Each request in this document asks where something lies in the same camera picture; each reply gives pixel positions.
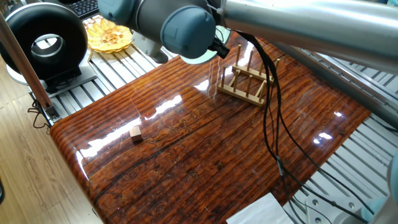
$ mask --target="wooden table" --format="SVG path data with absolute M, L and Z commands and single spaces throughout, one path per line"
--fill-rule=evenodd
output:
M 240 63 L 247 63 L 252 46 L 234 34 L 226 59 L 187 65 L 175 58 L 53 126 L 53 140 L 104 222 L 224 223 L 268 192 L 287 201 L 264 144 L 263 109 L 216 91 L 223 65 L 226 83 L 232 77 L 238 44 Z M 263 46 L 273 60 L 281 58 L 287 126 L 315 161 L 325 162 L 369 112 L 271 44 Z M 252 67 L 260 67 L 258 53 Z M 238 89 L 246 82 L 239 79 Z M 271 110 L 275 115 L 275 97 Z M 144 140 L 134 144 L 135 125 Z M 267 128 L 272 139 L 270 119 Z M 314 166 L 285 131 L 279 142 L 286 166 L 307 180 Z

